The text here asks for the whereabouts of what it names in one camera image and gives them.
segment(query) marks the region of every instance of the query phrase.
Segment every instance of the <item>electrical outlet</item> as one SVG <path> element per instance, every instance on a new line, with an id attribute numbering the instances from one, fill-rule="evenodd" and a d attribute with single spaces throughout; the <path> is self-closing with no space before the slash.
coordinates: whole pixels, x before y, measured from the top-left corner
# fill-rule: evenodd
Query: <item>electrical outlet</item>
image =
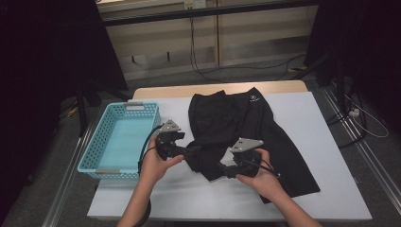
<path id="1" fill-rule="evenodd" d="M 206 8 L 206 0 L 195 0 L 195 9 L 205 9 Z"/>
<path id="2" fill-rule="evenodd" d="M 359 116 L 359 109 L 357 109 L 357 108 L 351 109 L 349 115 L 350 116 Z"/>
<path id="3" fill-rule="evenodd" d="M 195 1 L 184 1 L 183 2 L 183 9 L 195 9 Z"/>

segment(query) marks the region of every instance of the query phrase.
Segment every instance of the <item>basket handle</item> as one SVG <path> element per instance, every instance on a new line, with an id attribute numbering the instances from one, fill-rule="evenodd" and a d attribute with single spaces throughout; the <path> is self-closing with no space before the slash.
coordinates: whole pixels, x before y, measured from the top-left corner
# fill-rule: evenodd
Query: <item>basket handle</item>
<path id="1" fill-rule="evenodd" d="M 138 101 L 138 102 L 124 102 L 123 105 L 124 105 L 126 110 L 136 110 L 136 111 L 145 110 L 144 102 L 141 102 L 141 101 Z"/>

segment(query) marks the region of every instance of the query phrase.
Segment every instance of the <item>wire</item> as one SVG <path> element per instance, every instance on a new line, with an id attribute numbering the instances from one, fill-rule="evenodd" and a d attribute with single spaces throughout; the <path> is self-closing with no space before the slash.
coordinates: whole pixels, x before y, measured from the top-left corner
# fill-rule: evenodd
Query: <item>wire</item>
<path id="1" fill-rule="evenodd" d="M 208 78 L 208 77 L 205 76 L 205 74 L 210 74 L 210 73 L 216 72 L 218 70 L 223 70 L 223 69 L 271 69 L 271 68 L 276 68 L 276 67 L 280 67 L 282 65 L 285 65 L 286 66 L 286 70 L 283 73 L 283 75 L 281 75 L 280 77 L 275 79 L 275 80 L 278 80 L 278 79 L 282 78 L 287 73 L 288 64 L 291 61 L 294 61 L 295 59 L 298 59 L 300 57 L 304 57 L 305 56 L 305 54 L 298 55 L 298 56 L 295 56 L 295 57 L 293 57 L 293 58 L 291 58 L 291 59 L 289 59 L 289 60 L 287 60 L 285 62 L 276 64 L 276 65 L 273 65 L 273 66 L 266 66 L 266 67 L 227 66 L 227 67 L 219 67 L 219 68 L 216 68 L 216 69 L 212 69 L 212 70 L 209 70 L 209 71 L 203 71 L 202 72 L 199 69 L 198 64 L 197 64 L 197 58 L 196 58 L 196 53 L 195 53 L 195 38 L 194 38 L 195 37 L 195 28 L 194 28 L 194 19 L 192 17 L 190 18 L 190 22 L 191 22 L 191 56 L 190 56 L 191 57 L 191 66 L 192 66 L 192 69 L 196 73 L 198 73 L 199 75 L 201 75 L 205 79 L 210 79 L 210 80 L 214 80 L 214 81 L 218 81 L 218 82 L 222 82 L 222 83 L 228 83 L 227 81 L 224 81 L 224 80 Z"/>
<path id="2" fill-rule="evenodd" d="M 153 148 L 147 149 L 147 151 L 145 151 L 144 157 L 145 157 L 145 155 L 148 153 L 148 151 L 150 151 L 150 150 L 153 149 Z"/>
<path id="3" fill-rule="evenodd" d="M 61 116 L 60 119 L 63 119 L 63 118 L 65 118 L 65 117 L 71 117 L 72 115 L 74 115 L 74 114 L 77 113 L 77 112 L 78 112 L 78 106 L 76 106 L 76 107 L 74 107 L 73 109 L 71 109 L 71 110 L 68 112 L 68 114 Z"/>
<path id="4" fill-rule="evenodd" d="M 336 116 L 338 116 L 340 114 L 340 112 L 334 113 L 334 115 L 330 116 L 329 118 L 327 118 L 326 120 L 324 120 L 327 124 L 332 121 L 334 118 L 336 118 Z"/>
<path id="5" fill-rule="evenodd" d="M 271 168 L 271 165 L 269 165 L 267 162 L 265 162 L 264 160 L 264 162 L 270 167 L 270 168 L 267 168 L 267 167 L 265 167 L 265 166 L 261 166 L 261 165 L 259 165 L 259 164 L 256 164 L 256 163 L 254 163 L 254 162 L 250 162 L 250 161 L 248 161 L 248 160 L 245 160 L 245 159 L 240 159 L 240 158 L 236 158 L 238 161 L 241 161 L 241 162 L 244 162 L 244 163 L 246 163 L 246 164 L 249 164 L 249 165 L 252 165 L 252 166 L 256 166 L 256 167 L 259 167 L 259 168 L 262 168 L 262 169 L 265 169 L 265 170 L 267 170 L 269 173 L 271 173 L 272 175 L 274 175 L 276 178 L 279 178 L 280 177 L 280 173 L 276 173 L 272 168 Z"/>
<path id="6" fill-rule="evenodd" d="M 144 143 L 144 145 L 142 146 L 141 154 L 139 155 L 138 174 L 141 174 L 141 167 L 142 167 L 142 161 L 143 161 L 143 159 L 144 159 L 145 147 L 147 146 L 148 141 L 149 141 L 151 135 L 152 135 L 155 131 L 159 130 L 162 126 L 163 126 L 163 125 L 159 125 L 159 126 L 155 127 L 153 130 L 151 130 L 151 132 L 149 133 L 147 139 L 145 140 L 145 143 Z"/>
<path id="7" fill-rule="evenodd" d="M 201 75 L 203 78 L 205 79 L 210 79 L 210 80 L 214 80 L 217 82 L 222 82 L 222 83 L 227 83 L 226 81 L 220 80 L 220 79 L 211 79 L 206 77 L 201 70 L 198 68 L 198 64 L 197 64 L 197 57 L 195 54 L 195 39 L 194 39 L 194 34 L 195 34 L 195 29 L 194 29 L 194 19 L 191 17 L 190 18 L 191 21 L 191 66 L 192 69 L 197 72 L 199 75 Z"/>
<path id="8" fill-rule="evenodd" d="M 358 101 L 360 103 L 360 106 L 362 106 L 362 100 L 361 100 L 360 95 L 358 93 L 357 93 L 357 99 L 358 99 Z M 368 126 L 367 126 L 367 123 L 366 123 L 366 116 L 365 116 L 364 113 L 360 116 L 360 120 L 362 121 L 363 126 L 367 129 Z M 357 139 L 353 140 L 352 142 L 350 142 L 348 144 L 341 145 L 341 146 L 339 146 L 339 148 L 349 147 L 349 146 L 361 141 L 362 139 L 364 139 L 365 136 L 366 136 L 366 131 L 363 131 L 362 134 Z"/>
<path id="9" fill-rule="evenodd" d="M 343 114 L 339 119 L 332 121 L 334 119 L 334 117 L 333 117 L 333 119 L 331 119 L 329 121 L 327 120 L 326 121 L 327 125 L 330 126 L 330 125 L 336 124 L 337 122 L 340 122 L 341 120 L 345 119 L 349 115 L 350 112 L 351 112 L 351 108 L 348 109 L 347 113 Z"/>
<path id="10" fill-rule="evenodd" d="M 307 21 L 309 22 L 309 33 L 312 33 L 312 23 L 310 23 L 310 18 L 309 18 L 309 7 L 307 7 L 307 9 L 306 9 L 306 17 L 307 17 Z"/>
<path id="11" fill-rule="evenodd" d="M 136 224 L 134 225 L 134 227 L 141 227 L 141 226 L 143 226 L 143 225 L 147 222 L 147 220 L 148 220 L 148 218 L 149 218 L 149 216 L 150 216 L 150 211 L 151 211 L 151 203 L 150 203 L 150 200 L 149 200 L 149 202 L 148 202 L 148 207 L 147 207 L 147 210 L 145 211 L 144 216 L 142 217 L 142 219 L 139 220 L 138 223 L 136 223 Z"/>
<path id="12" fill-rule="evenodd" d="M 67 110 L 68 108 L 72 108 L 74 105 L 77 104 L 77 99 L 74 99 L 74 101 L 72 101 L 70 104 L 68 104 L 67 106 L 65 106 L 64 108 L 61 108 L 61 112 L 64 112 L 65 110 Z"/>
<path id="13" fill-rule="evenodd" d="M 359 107 L 359 106 L 354 102 L 354 100 L 352 100 L 350 97 L 346 96 L 346 98 L 348 98 L 348 99 L 349 99 L 358 109 L 360 109 L 363 113 L 367 114 L 367 115 L 370 116 L 375 122 L 377 122 L 377 123 L 386 131 L 386 134 L 385 134 L 385 135 L 377 135 L 377 134 L 372 133 L 371 131 L 368 131 L 368 130 L 366 129 L 367 127 L 366 127 L 366 126 L 361 126 L 361 125 L 357 122 L 357 120 L 355 119 L 355 117 L 353 116 L 353 119 L 354 119 L 355 123 L 356 123 L 362 130 L 368 132 L 369 134 L 371 134 L 372 136 L 375 136 L 375 137 L 377 137 L 377 138 L 385 138 L 385 137 L 389 136 L 389 131 L 387 130 L 387 128 L 386 128 L 379 120 L 377 120 L 377 119 L 376 119 L 374 116 L 372 116 L 370 113 L 368 113 L 368 112 L 366 112 L 365 110 L 363 110 L 362 107 Z"/>

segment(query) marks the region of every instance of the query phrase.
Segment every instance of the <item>metal frame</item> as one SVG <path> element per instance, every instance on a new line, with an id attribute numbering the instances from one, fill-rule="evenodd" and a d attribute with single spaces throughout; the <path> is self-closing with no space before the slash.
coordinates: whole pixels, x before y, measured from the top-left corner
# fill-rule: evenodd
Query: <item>metal frame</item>
<path id="1" fill-rule="evenodd" d="M 89 139 L 95 132 L 95 127 L 96 121 L 93 120 L 85 133 L 79 138 L 77 146 L 73 153 L 73 157 L 71 158 L 67 170 L 65 171 L 64 177 L 62 178 L 59 190 L 57 191 L 57 194 L 50 205 L 49 211 L 44 218 L 44 223 L 42 224 L 43 227 L 57 226 L 62 208 L 65 204 L 65 201 L 67 200 L 70 188 L 77 173 L 79 158 L 82 156 L 85 148 L 88 146 Z"/>
<path id="2" fill-rule="evenodd" d="M 335 113 L 340 113 L 340 108 L 337 105 L 336 94 L 332 91 L 324 90 L 324 94 L 328 103 Z M 361 136 L 361 132 L 357 129 L 357 126 L 354 122 L 349 118 L 345 117 L 341 120 L 342 126 L 345 128 L 351 139 L 356 140 Z M 401 190 L 398 185 L 394 182 L 390 174 L 384 168 L 384 166 L 380 163 L 380 161 L 375 156 L 372 149 L 369 147 L 368 143 L 365 140 L 361 140 L 356 143 L 357 150 L 365 160 L 366 164 L 372 170 L 374 175 L 377 178 L 377 181 L 382 186 L 383 190 L 387 193 L 387 196 L 392 201 L 395 209 L 401 215 Z"/>
<path id="3" fill-rule="evenodd" d="M 176 19 L 191 18 L 191 17 L 204 17 L 204 16 L 223 15 L 223 14 L 233 14 L 240 12 L 316 6 L 319 5 L 321 1 L 322 0 L 282 0 L 282 1 L 274 1 L 268 3 L 259 3 L 259 4 L 180 10 L 180 11 L 156 13 L 143 16 L 110 18 L 98 22 L 88 22 L 81 24 L 64 24 L 60 26 L 123 26 L 130 24 L 168 21 L 168 20 L 176 20 Z"/>

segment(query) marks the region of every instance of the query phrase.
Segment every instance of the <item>black curtain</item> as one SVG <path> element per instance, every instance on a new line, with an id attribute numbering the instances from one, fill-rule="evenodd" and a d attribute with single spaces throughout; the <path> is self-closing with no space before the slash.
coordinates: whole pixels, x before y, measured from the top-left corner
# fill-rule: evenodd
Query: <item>black curtain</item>
<path id="1" fill-rule="evenodd" d="M 318 82 L 326 85 L 338 73 L 354 80 L 353 89 L 372 102 L 389 127 L 401 131 L 401 33 L 398 1 L 323 1 L 312 29 L 305 65 L 324 53 L 330 58 L 317 68 Z"/>
<path id="2" fill-rule="evenodd" d="M 60 103 L 92 79 L 127 89 L 92 0 L 0 0 L 0 222 L 40 164 Z"/>

